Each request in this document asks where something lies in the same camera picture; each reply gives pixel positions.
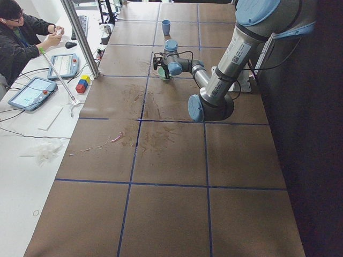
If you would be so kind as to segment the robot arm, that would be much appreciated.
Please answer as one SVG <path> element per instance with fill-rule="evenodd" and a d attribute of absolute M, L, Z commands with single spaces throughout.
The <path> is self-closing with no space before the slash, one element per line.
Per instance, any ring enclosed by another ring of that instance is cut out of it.
<path fill-rule="evenodd" d="M 162 67 L 165 79 L 183 72 L 192 74 L 200 86 L 188 100 L 188 112 L 196 122 L 225 120 L 234 110 L 228 91 L 259 44 L 270 37 L 300 37 L 310 34 L 316 22 L 317 1 L 238 1 L 236 24 L 228 48 L 212 74 L 196 59 L 181 58 L 175 40 L 167 40 L 164 52 L 153 58 L 153 68 Z"/>

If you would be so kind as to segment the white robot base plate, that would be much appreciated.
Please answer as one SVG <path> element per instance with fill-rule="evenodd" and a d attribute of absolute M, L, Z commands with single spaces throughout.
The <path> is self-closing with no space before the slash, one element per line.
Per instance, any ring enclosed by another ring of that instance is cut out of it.
<path fill-rule="evenodd" d="M 227 88 L 228 90 L 226 91 L 226 93 L 251 92 L 248 71 L 241 71 L 237 78 L 233 78 L 233 77 L 225 75 L 221 71 L 217 72 L 217 70 L 218 70 L 217 66 L 211 67 L 212 74 L 208 82 L 208 86 L 210 87 L 210 89 L 216 88 L 218 82 L 219 83 L 232 82 L 231 86 Z"/>

